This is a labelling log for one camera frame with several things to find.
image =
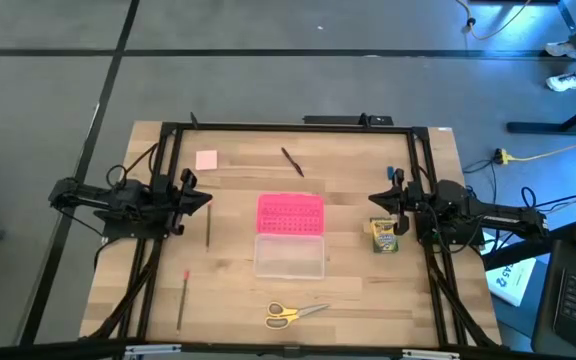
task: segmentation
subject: pink container lid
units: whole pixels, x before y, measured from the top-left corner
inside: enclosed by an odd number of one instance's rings
[[[257,232],[321,235],[324,233],[324,200],[318,195],[261,195],[257,201]]]

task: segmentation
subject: yellow scissors handle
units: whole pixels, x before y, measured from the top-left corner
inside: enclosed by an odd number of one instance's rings
[[[290,325],[291,322],[299,319],[297,315],[287,315],[287,316],[268,316],[266,318],[266,327],[272,330],[285,329]]]
[[[280,303],[273,301],[268,304],[268,315],[270,316],[288,316],[288,315],[296,315],[299,309],[289,309]]]

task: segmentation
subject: clear plastic container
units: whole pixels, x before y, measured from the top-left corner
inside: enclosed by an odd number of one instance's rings
[[[323,279],[324,264],[321,236],[259,234],[255,238],[258,277]]]

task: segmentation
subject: wooden table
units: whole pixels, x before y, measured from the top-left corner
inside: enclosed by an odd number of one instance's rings
[[[135,123],[124,164],[132,163],[157,141],[160,127],[160,122]],[[463,183],[452,130],[433,128],[430,136],[437,177]],[[283,157],[282,146],[301,165],[305,178],[297,175]],[[218,150],[219,168],[194,171],[195,152],[213,149]],[[423,156],[421,145],[418,154]],[[148,340],[438,345],[423,249],[415,241],[414,224],[399,239],[399,252],[395,254],[374,254],[370,235],[364,232],[370,217],[387,215],[367,199],[369,194],[390,188],[387,166],[403,168],[407,179],[411,179],[405,136],[184,131],[179,161],[178,173],[186,167],[193,169],[199,179],[197,189],[214,196],[210,248],[205,246],[206,207],[184,218],[183,236],[164,242]],[[420,164],[425,166],[422,158]],[[145,161],[130,175],[144,183],[150,180]],[[268,192],[301,192],[324,198],[324,280],[255,277],[257,198]],[[130,239],[118,241],[101,253],[81,335],[96,330],[124,295],[135,243]],[[453,258],[463,303],[488,336],[500,342],[479,256],[466,249]],[[190,270],[190,279],[178,335],[176,320],[186,269]],[[328,303],[330,308],[300,319],[288,329],[269,330],[264,319],[272,300],[294,307]],[[134,319],[140,309],[138,299],[130,334],[136,331]],[[449,309],[444,299],[449,339],[454,342]]]

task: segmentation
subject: white sneaker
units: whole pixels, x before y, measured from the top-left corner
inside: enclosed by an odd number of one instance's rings
[[[568,56],[576,59],[576,49],[569,42],[548,43],[545,47],[546,52],[550,56]]]
[[[549,77],[546,85],[550,90],[561,92],[569,89],[576,89],[576,71],[570,74]]]

